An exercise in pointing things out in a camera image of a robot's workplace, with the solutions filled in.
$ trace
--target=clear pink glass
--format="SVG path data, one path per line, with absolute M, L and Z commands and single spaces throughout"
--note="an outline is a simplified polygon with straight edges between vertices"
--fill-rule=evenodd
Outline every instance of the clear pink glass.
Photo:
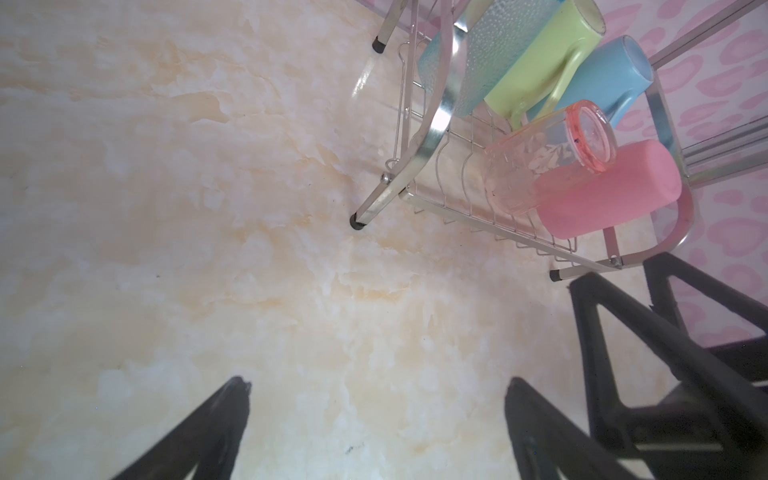
M 519 215 L 611 169 L 616 137 L 582 100 L 532 121 L 485 149 L 485 193 L 496 212 Z

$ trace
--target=black rubber foot cap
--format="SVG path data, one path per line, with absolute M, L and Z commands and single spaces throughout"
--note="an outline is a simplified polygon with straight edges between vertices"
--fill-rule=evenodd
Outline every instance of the black rubber foot cap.
M 379 37 L 376 37 L 373 39 L 373 51 L 376 53 L 384 53 L 384 47 L 386 46 L 386 43 L 382 43 L 379 41 Z
M 352 214 L 352 216 L 349 218 L 349 224 L 352 225 L 352 228 L 355 230 L 362 230 L 362 228 L 365 226 L 364 223 L 357 221 L 357 212 Z

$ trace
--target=green mug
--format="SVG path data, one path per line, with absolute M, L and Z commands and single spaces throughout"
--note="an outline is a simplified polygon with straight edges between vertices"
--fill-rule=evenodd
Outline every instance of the green mug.
M 508 118 L 513 129 L 520 128 L 523 114 L 547 95 L 536 118 L 550 114 L 603 35 L 605 21 L 594 0 L 566 0 L 485 103 Z

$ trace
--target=mug handle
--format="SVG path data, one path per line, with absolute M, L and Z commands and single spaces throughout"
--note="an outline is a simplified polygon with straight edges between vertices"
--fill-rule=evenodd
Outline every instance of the mug handle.
M 616 124 L 619 123 L 624 114 L 627 113 L 627 110 L 629 110 L 629 107 L 632 106 L 635 99 L 636 98 L 632 92 L 628 91 L 627 93 L 621 95 L 616 103 L 614 103 L 611 108 L 608 109 L 608 111 L 604 112 L 605 117 L 608 119 L 608 121 L 610 121 L 612 127 L 615 127 Z
M 554 111 L 554 108 L 563 97 L 565 89 L 568 88 L 568 84 L 571 83 L 574 74 L 581 66 L 581 63 L 590 54 L 591 48 L 587 48 L 584 43 L 584 41 L 577 41 L 574 43 L 571 51 L 568 53 L 568 57 L 565 60 L 562 70 L 560 70 L 560 78 L 557 83 L 554 84 L 552 92 L 549 94 L 549 98 L 547 98 L 547 101 L 544 103 L 544 106 L 541 107 L 541 110 L 538 111 L 534 120 Z

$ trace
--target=metal rack leg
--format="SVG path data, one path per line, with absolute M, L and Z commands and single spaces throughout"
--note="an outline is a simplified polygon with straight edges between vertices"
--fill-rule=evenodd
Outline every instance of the metal rack leg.
M 418 2 L 414 1 L 413 8 L 418 8 L 417 4 Z M 432 158 L 451 123 L 453 108 L 458 98 L 458 92 L 461 90 L 467 66 L 467 32 L 477 22 L 476 18 L 469 21 L 466 12 L 463 12 L 459 19 L 454 22 L 452 19 L 454 12 L 451 5 L 451 0 L 442 0 L 440 14 L 442 44 L 438 80 L 435 82 L 435 92 L 429 103 L 429 108 L 422 117 L 422 125 L 408 142 L 406 152 L 395 163 L 392 171 L 382 174 L 379 185 L 349 218 L 349 224 L 355 230 L 360 230 L 370 223 L 392 199 L 411 183 Z M 393 14 L 392 9 L 390 9 L 387 20 L 384 22 L 385 25 L 389 21 L 390 15 L 399 14 Z M 408 62 L 413 62 L 414 57 L 415 44 L 412 43 L 409 46 Z M 402 141 L 406 141 L 405 135 L 403 135 Z
M 373 39 L 373 51 L 376 53 L 383 53 L 386 42 L 389 41 L 389 37 L 392 32 L 395 31 L 397 22 L 400 20 L 400 15 L 406 9 L 408 0 L 393 0 L 389 6 L 389 11 L 384 18 L 384 23 L 379 29 L 379 34 Z

